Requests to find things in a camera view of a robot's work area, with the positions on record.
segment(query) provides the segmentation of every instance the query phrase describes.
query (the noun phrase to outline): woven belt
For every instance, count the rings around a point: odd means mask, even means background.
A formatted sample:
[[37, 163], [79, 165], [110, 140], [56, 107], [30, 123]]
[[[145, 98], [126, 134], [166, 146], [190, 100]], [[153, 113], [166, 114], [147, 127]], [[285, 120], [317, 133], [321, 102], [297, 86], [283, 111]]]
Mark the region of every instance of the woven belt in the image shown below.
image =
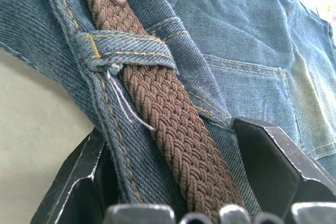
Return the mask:
[[[99, 30], [147, 35], [127, 0], [87, 0]], [[162, 66], [125, 65], [119, 73], [138, 113], [187, 201], [217, 221], [225, 204], [244, 205], [233, 177], [175, 73]]]

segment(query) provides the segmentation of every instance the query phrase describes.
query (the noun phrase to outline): yellow stitching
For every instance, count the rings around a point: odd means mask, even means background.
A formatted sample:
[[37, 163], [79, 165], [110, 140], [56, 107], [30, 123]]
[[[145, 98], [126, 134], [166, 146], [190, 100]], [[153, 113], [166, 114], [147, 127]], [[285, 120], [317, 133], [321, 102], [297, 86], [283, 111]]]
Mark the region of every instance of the yellow stitching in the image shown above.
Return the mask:
[[226, 67], [220, 67], [217, 65], [212, 65], [209, 64], [210, 66], [216, 67], [216, 68], [224, 68], [224, 69], [228, 69], [228, 70], [236, 70], [236, 71], [240, 71], [240, 72], [246, 72], [246, 73], [255, 73], [255, 74], [262, 74], [263, 76], [276, 76], [276, 77], [281, 77], [284, 78], [285, 75], [283, 74], [282, 76], [278, 76], [276, 74], [268, 74], [268, 73], [259, 73], [259, 72], [253, 72], [253, 71], [247, 71], [247, 70], [241, 70], [241, 69], [236, 69], [236, 68], [226, 68]]
[[222, 114], [225, 118], [230, 118], [229, 116], [227, 116], [226, 114], [224, 114], [223, 112], [221, 112], [219, 109], [217, 109], [216, 107], [214, 107], [213, 105], [211, 105], [210, 103], [208, 103], [206, 100], [204, 100], [203, 98], [193, 94], [192, 92], [188, 92], [189, 94], [191, 94], [194, 97], [197, 97], [198, 99], [200, 99], [201, 101], [205, 102], [206, 104], [208, 104], [211, 108], [215, 109], [216, 111], [218, 111], [220, 114]]
[[196, 107], [197, 109], [199, 109], [200, 111], [202, 111], [203, 113], [205, 113], [205, 114], [211, 116], [212, 118], [214, 118], [214, 119], [220, 121], [221, 123], [223, 123], [223, 124], [225, 124], [225, 125], [229, 125], [228, 123], [226, 123], [226, 122], [222, 121], [221, 119], [217, 118], [216, 116], [214, 116], [213, 113], [212, 113], [211, 111], [206, 110], [206, 109], [201, 108], [201, 107], [198, 107], [198, 106], [195, 106], [195, 107]]
[[92, 35], [90, 34], [86, 34], [85, 35], [86, 38], [89, 39], [89, 41], [91, 42], [91, 45], [92, 45], [92, 48], [93, 48], [93, 55], [92, 55], [92, 59], [100, 59], [100, 55], [99, 55], [99, 52], [98, 52], [98, 48], [96, 46], [96, 43], [92, 37]]
[[321, 154], [317, 155], [315, 158], [319, 158], [319, 157], [321, 157], [321, 156], [323, 156], [323, 155], [325, 155], [325, 154], [330, 154], [330, 153], [332, 153], [332, 152], [335, 152], [335, 153], [336, 153], [336, 150], [332, 150], [332, 151], [328, 151], [328, 152], [321, 153]]
[[162, 41], [165, 41], [165, 40], [167, 40], [167, 39], [169, 39], [169, 38], [171, 38], [171, 37], [173, 37], [175, 35], [186, 34], [186, 33], [187, 33], [187, 31], [178, 31], [177, 33], [170, 34], [168, 37], [165, 37]]
[[117, 55], [160, 55], [163, 57], [170, 58], [168, 55], [162, 54], [160, 52], [121, 52], [121, 51], [116, 51], [114, 52]]
[[228, 63], [228, 64], [241, 65], [241, 66], [252, 67], [252, 68], [261, 68], [261, 69], [266, 69], [266, 70], [276, 71], [276, 72], [281, 72], [281, 73], [284, 72], [283, 70], [280, 70], [280, 69], [272, 69], [272, 68], [267, 68], [267, 67], [263, 67], [263, 66], [253, 66], [253, 65], [250, 65], [250, 64], [247, 64], [247, 63], [236, 63], [236, 62], [232, 62], [232, 61], [229, 61], [229, 60], [216, 59], [216, 58], [209, 57], [209, 56], [204, 56], [204, 58], [217, 60], [217, 61], [221, 61], [221, 62]]
[[333, 145], [333, 144], [335, 144], [335, 143], [336, 143], [336, 141], [335, 141], [335, 142], [332, 142], [332, 143], [329, 143], [329, 144], [325, 144], [325, 145], [316, 147], [316, 148], [314, 148], [314, 149], [312, 150], [312, 152], [315, 151], [315, 150], [317, 150], [317, 149], [319, 149], [319, 148], [323, 148], [323, 147], [326, 147], [326, 146], [329, 146], [329, 145]]
[[[105, 81], [104, 81], [104, 79], [101, 77], [100, 73], [97, 73], [97, 75], [99, 76], [99, 78], [100, 78], [100, 80], [101, 80], [101, 83], [102, 83], [102, 86], [103, 86], [103, 91], [104, 91], [106, 97], [108, 97], [108, 96], [107, 96], [107, 92], [106, 92], [106, 84], [105, 84]], [[116, 119], [114, 118], [114, 116], [113, 116], [113, 110], [112, 110], [112, 107], [111, 107], [109, 104], [107, 104], [107, 105], [108, 105], [108, 108], [109, 108], [111, 117], [112, 117], [112, 119], [113, 119], [115, 128], [117, 129], [118, 137], [119, 137], [119, 140], [120, 140], [119, 142], [120, 142], [120, 144], [121, 144], [123, 153], [124, 153], [124, 155], [127, 155], [127, 153], [128, 153], [128, 152], [127, 152], [127, 149], [126, 149], [126, 147], [122, 144], [122, 142], [123, 142], [123, 137], [122, 137], [120, 128], [119, 128], [119, 126], [118, 126], [118, 122], [117, 122], [117, 120], [116, 120]], [[128, 167], [127, 167], [127, 171], [128, 171], [128, 173], [129, 173], [129, 175], [130, 175], [130, 178], [133, 180], [133, 179], [134, 179], [134, 176], [133, 176], [133, 172], [132, 172], [132, 170], [131, 170], [131, 166], [130, 166], [131, 161], [130, 161], [130, 159], [129, 159], [127, 156], [126, 156], [126, 160], [127, 160], [127, 165], [128, 165]], [[137, 197], [138, 201], [141, 202], [142, 200], [141, 200], [140, 194], [139, 194], [139, 192], [138, 192], [138, 190], [137, 190], [137, 187], [136, 187], [135, 182], [132, 181], [131, 184], [132, 184], [132, 186], [133, 186], [133, 188], [134, 188], [134, 191], [135, 191], [135, 194], [136, 194], [136, 197]]]
[[72, 21], [73, 23], [75, 24], [75, 27], [77, 28], [77, 30], [80, 30], [79, 29], [79, 25], [77, 23], [77, 20], [73, 17], [73, 12], [71, 11], [71, 9], [69, 8], [68, 4], [67, 4], [67, 1], [66, 0], [63, 0], [63, 4], [64, 6], [67, 8], [67, 11], [68, 13], [70, 14], [71, 18], [72, 18]]
[[180, 21], [178, 20], [178, 21], [170, 22], [170, 23], [168, 23], [168, 24], [165, 24], [165, 25], [163, 25], [163, 26], [160, 26], [157, 30], [152, 31], [152, 32], [151, 32], [151, 35], [155, 34], [157, 31], [161, 30], [163, 27], [166, 27], [166, 26], [168, 26], [168, 25], [171, 25], [171, 24], [173, 24], [173, 23], [177, 23], [177, 22], [180, 22]]
[[117, 34], [99, 34], [99, 35], [94, 35], [94, 37], [123, 37], [123, 38], [130, 38], [130, 39], [134, 39], [134, 40], [147, 40], [147, 41], [155, 41], [158, 43], [161, 43], [163, 45], [166, 45], [163, 41], [156, 39], [156, 38], [134, 38], [134, 37], [130, 37], [130, 36], [126, 36], [126, 35], [117, 35]]

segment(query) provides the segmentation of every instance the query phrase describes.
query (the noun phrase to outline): back pocket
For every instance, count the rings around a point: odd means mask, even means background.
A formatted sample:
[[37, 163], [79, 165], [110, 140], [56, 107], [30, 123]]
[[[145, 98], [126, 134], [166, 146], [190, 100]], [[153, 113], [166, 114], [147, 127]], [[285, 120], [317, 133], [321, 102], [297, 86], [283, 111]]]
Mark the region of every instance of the back pocket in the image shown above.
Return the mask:
[[298, 145], [295, 112], [281, 68], [204, 55], [218, 83], [227, 110], [281, 127]]

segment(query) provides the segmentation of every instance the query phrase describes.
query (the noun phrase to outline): faded denim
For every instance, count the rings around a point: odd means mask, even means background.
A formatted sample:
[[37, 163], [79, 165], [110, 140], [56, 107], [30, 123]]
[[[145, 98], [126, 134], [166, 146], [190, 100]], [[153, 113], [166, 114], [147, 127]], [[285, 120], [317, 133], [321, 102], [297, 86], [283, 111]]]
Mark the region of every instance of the faded denim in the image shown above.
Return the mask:
[[178, 73], [250, 214], [260, 208], [232, 116], [279, 125], [336, 177], [335, 45], [327, 22], [296, 0], [129, 3], [149, 36], [95, 30], [86, 0], [0, 0], [1, 46], [61, 83], [104, 134], [121, 202], [169, 204], [178, 218], [187, 211], [150, 132], [125, 119], [106, 80], [107, 67], [116, 74], [125, 63]]

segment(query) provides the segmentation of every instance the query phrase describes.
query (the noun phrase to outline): blue denim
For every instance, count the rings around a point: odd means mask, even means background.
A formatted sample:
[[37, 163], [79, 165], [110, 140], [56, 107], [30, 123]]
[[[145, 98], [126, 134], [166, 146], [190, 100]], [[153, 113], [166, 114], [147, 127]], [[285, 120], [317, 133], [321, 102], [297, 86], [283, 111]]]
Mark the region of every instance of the blue denim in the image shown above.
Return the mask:
[[187, 212], [149, 130], [126, 120], [106, 79], [107, 68], [117, 74], [126, 63], [164, 65], [178, 73], [251, 215], [260, 208], [230, 127], [232, 116], [280, 126], [336, 177], [330, 24], [296, 0], [129, 4], [148, 36], [97, 31], [86, 0], [0, 0], [1, 46], [61, 83], [102, 132], [112, 150], [121, 202], [168, 204], [177, 218]]

